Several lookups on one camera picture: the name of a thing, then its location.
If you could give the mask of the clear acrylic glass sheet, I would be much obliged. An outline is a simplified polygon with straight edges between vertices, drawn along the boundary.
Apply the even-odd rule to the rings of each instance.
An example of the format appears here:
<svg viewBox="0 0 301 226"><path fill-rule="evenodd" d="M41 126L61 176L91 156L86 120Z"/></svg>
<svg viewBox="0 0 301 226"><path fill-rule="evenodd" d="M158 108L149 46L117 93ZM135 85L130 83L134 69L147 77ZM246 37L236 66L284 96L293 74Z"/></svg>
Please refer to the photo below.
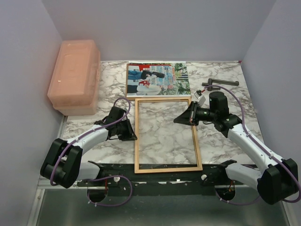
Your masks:
<svg viewBox="0 0 301 226"><path fill-rule="evenodd" d="M187 101L139 102L140 169L197 166L191 127L174 123L187 107Z"/></svg>

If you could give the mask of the brown wooden picture frame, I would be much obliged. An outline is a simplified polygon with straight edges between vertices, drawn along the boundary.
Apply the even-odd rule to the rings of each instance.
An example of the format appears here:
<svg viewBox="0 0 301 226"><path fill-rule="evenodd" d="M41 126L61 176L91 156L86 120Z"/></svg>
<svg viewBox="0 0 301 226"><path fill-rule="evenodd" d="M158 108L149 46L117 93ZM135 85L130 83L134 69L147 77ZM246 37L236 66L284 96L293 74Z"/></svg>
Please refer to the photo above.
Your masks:
<svg viewBox="0 0 301 226"><path fill-rule="evenodd" d="M139 104L140 103L161 103L161 102L186 102L189 106L191 103L191 97L155 97L155 98L137 98L135 99L135 134L137 139L135 140L135 174L145 173L174 173L174 172L192 172L202 171L203 166L201 162L200 148L197 138L197 130L195 126L191 126L192 138L194 143L195 155L197 159L196 167L176 167L176 168L161 168L161 169L140 169L139 164Z"/></svg>

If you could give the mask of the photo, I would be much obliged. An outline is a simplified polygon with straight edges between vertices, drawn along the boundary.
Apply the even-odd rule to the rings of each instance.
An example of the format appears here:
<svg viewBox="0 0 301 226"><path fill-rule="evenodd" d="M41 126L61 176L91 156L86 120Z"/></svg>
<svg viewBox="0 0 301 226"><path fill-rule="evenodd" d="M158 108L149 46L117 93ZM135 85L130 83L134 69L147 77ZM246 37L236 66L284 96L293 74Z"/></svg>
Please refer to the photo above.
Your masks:
<svg viewBox="0 0 301 226"><path fill-rule="evenodd" d="M127 64L126 97L189 97L186 62L130 62Z"/></svg>

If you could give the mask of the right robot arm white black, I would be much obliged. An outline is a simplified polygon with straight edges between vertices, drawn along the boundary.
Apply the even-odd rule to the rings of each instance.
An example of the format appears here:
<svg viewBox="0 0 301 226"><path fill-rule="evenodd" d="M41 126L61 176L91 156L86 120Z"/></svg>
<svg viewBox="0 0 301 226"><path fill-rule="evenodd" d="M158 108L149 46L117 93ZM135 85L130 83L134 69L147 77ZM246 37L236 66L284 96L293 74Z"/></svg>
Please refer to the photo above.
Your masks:
<svg viewBox="0 0 301 226"><path fill-rule="evenodd" d="M217 181L223 185L239 181L253 189L268 204L287 201L287 198L301 192L298 181L298 165L292 159L284 159L270 150L253 136L244 123L244 117L229 112L228 100L223 92L209 94L209 108L193 101L174 123L197 126L199 122L212 123L214 128L238 145L255 163L257 169L243 166L229 160L221 164L217 171Z"/></svg>

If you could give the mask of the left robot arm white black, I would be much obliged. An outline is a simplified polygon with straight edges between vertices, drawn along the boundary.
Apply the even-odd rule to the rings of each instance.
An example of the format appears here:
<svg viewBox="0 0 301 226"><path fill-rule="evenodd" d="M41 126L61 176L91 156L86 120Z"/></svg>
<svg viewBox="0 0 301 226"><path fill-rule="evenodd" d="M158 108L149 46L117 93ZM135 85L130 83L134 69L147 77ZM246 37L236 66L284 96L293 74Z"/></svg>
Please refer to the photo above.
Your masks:
<svg viewBox="0 0 301 226"><path fill-rule="evenodd" d="M117 137L120 141L136 140L127 111L113 106L103 120L96 121L90 130L68 140L57 138L53 141L41 166L40 175L50 184L71 187L76 181L88 180L99 186L104 182L101 165L87 161L82 156L96 145Z"/></svg>

